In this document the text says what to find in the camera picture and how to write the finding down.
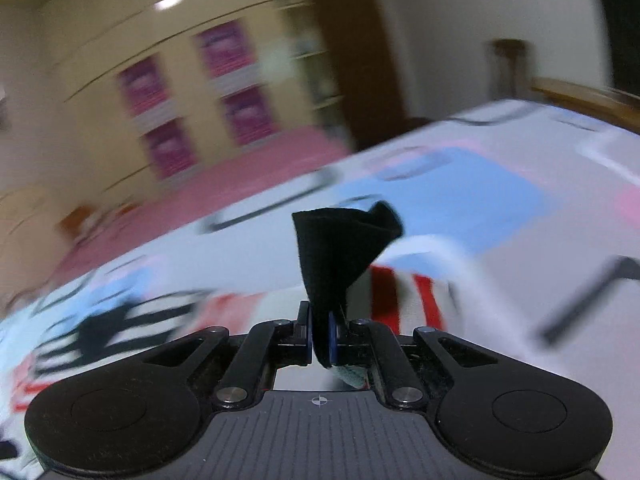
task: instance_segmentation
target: bed sheet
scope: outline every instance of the bed sheet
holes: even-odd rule
[[[555,107],[486,105],[290,180],[156,238],[0,324],[8,478],[40,472],[22,421],[47,383],[183,335],[295,315],[291,213],[388,201],[405,225],[379,262],[454,284],[456,335],[586,384],[614,434],[598,471],[640,470],[640,139]],[[332,376],[281,370],[276,387]]]

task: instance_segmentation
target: wooden door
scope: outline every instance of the wooden door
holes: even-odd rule
[[[358,149],[405,132],[396,70],[376,1],[312,1]]]

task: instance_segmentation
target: purple poster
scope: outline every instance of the purple poster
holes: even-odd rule
[[[154,56],[149,56],[123,70],[118,74],[118,80],[127,107],[134,117],[169,98]]]
[[[210,78],[220,77],[255,62],[238,20],[210,28],[196,36]]]
[[[196,164],[187,136],[175,119],[145,134],[143,139],[161,178],[168,178]]]
[[[226,120],[238,144],[244,146],[276,132],[260,88],[253,86],[223,99]]]

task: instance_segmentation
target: folded black fabric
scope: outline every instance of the folded black fabric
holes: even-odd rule
[[[329,359],[329,313],[344,319],[347,288],[396,238],[398,215],[386,202],[367,211],[324,208],[293,213],[300,269],[312,307],[313,343],[322,366]]]

